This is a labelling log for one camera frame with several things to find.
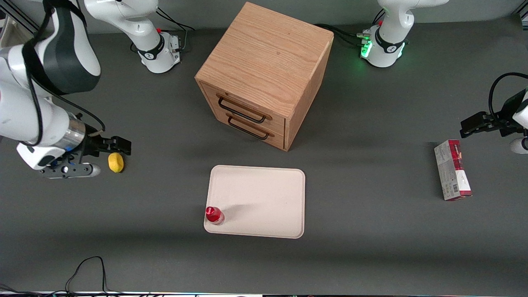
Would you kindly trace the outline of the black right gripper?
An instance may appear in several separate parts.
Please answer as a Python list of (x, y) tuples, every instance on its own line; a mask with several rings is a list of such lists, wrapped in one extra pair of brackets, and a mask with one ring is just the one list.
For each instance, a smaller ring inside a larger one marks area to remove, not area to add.
[(126, 139), (116, 139), (116, 137), (103, 138), (101, 135), (94, 137), (86, 136), (79, 145), (79, 151), (82, 157), (93, 156), (99, 157), (102, 152), (116, 152), (130, 156), (132, 153), (132, 143)]

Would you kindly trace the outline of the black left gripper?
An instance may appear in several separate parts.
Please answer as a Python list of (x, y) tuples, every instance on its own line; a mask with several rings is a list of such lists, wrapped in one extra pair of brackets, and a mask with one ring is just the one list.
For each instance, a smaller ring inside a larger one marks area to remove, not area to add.
[(518, 92), (507, 99), (496, 115), (499, 121), (492, 114), (484, 111), (477, 112), (461, 121), (460, 137), (465, 139), (476, 133), (499, 129), (502, 137), (512, 133), (523, 133), (528, 128), (527, 92)]

